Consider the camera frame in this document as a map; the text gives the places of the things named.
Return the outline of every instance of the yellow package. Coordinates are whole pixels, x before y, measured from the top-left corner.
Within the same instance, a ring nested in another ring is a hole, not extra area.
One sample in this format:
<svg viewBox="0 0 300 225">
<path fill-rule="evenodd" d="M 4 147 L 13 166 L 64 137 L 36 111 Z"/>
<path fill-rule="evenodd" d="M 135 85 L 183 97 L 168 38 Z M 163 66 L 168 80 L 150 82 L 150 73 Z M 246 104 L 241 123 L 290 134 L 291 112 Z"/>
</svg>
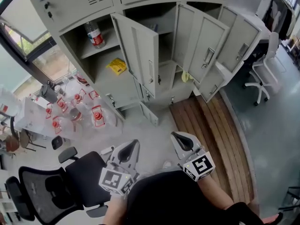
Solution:
<svg viewBox="0 0 300 225">
<path fill-rule="evenodd" d="M 126 63 L 119 58 L 112 60 L 106 67 L 110 67 L 117 76 L 127 69 Z"/>
</svg>

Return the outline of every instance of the chair armrest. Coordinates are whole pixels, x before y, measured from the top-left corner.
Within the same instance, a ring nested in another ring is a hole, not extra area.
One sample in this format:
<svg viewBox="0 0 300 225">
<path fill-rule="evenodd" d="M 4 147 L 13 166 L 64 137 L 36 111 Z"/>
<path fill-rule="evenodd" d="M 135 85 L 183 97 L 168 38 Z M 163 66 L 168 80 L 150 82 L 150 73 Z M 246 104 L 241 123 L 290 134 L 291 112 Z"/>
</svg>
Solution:
<svg viewBox="0 0 300 225">
<path fill-rule="evenodd" d="M 86 214 L 89 215 L 90 218 L 100 218 L 106 214 L 108 206 L 107 205 L 100 205 L 97 208 L 87 210 Z"/>
<path fill-rule="evenodd" d="M 77 155 L 77 150 L 75 147 L 70 147 L 62 151 L 59 156 L 58 160 L 60 163 L 64 163 L 65 161 L 71 159 L 71 160 L 77 160 L 78 158 L 75 157 Z"/>
</svg>

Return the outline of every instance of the mesh chair back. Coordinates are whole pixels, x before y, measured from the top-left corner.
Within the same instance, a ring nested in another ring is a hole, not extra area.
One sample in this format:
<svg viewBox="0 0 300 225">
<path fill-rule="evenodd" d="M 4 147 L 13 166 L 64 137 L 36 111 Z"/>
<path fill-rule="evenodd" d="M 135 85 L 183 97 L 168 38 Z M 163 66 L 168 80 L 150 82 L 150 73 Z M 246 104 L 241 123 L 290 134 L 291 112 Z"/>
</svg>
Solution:
<svg viewBox="0 0 300 225">
<path fill-rule="evenodd" d="M 63 168 L 41 171 L 21 167 L 19 178 L 41 224 L 53 225 L 71 212 L 83 210 Z"/>
<path fill-rule="evenodd" d="M 276 32 L 272 32 L 269 38 L 269 47 L 267 55 L 265 56 L 265 60 L 275 58 L 277 49 L 279 44 L 279 34 Z"/>
<path fill-rule="evenodd" d="M 22 191 L 20 182 L 16 177 L 10 177 L 6 180 L 7 190 L 21 218 L 34 221 L 34 212 L 30 206 L 30 199 Z"/>
</svg>

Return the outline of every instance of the chair base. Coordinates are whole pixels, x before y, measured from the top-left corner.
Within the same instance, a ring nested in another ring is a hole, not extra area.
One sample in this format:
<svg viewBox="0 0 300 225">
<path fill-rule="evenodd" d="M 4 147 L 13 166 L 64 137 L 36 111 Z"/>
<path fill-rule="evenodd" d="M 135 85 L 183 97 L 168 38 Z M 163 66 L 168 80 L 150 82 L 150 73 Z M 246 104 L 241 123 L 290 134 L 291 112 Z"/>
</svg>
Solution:
<svg viewBox="0 0 300 225">
<path fill-rule="evenodd" d="M 258 88 L 258 98 L 257 101 L 254 102 L 254 106 L 258 106 L 261 102 L 262 99 L 262 93 L 264 92 L 264 94 L 267 96 L 264 100 L 268 101 L 270 99 L 269 93 L 266 90 L 266 88 L 262 85 L 262 82 L 259 80 L 259 78 L 256 76 L 256 74 L 254 74 L 252 71 L 249 72 L 249 74 L 251 76 L 253 76 L 253 78 L 255 79 L 256 82 L 247 82 L 244 84 L 243 87 L 257 87 Z"/>
</svg>

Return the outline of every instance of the wooden platform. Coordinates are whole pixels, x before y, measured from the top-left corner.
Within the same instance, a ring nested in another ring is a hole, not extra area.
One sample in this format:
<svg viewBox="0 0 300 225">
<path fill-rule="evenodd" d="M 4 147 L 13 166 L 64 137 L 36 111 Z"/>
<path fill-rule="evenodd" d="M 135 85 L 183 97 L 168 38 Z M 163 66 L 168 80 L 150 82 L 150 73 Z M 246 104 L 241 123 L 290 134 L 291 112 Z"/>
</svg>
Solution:
<svg viewBox="0 0 300 225">
<path fill-rule="evenodd" d="M 179 131 L 196 135 L 215 162 L 213 179 L 236 202 L 254 199 L 253 183 L 243 145 L 220 94 L 206 103 L 201 96 L 170 106 Z"/>
</svg>

